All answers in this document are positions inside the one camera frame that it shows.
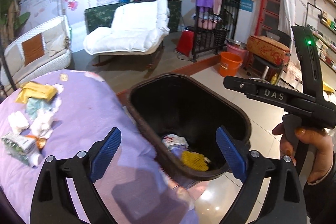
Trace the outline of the right hand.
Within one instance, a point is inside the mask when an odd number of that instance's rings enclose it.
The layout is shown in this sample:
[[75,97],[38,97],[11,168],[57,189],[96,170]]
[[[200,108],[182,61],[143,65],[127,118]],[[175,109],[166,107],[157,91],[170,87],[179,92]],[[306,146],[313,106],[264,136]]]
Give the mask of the right hand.
[[298,127],[294,130],[298,145],[295,147],[285,135],[285,126],[278,124],[273,135],[280,135],[280,155],[295,163],[302,186],[323,179],[333,166],[333,140],[325,130]]

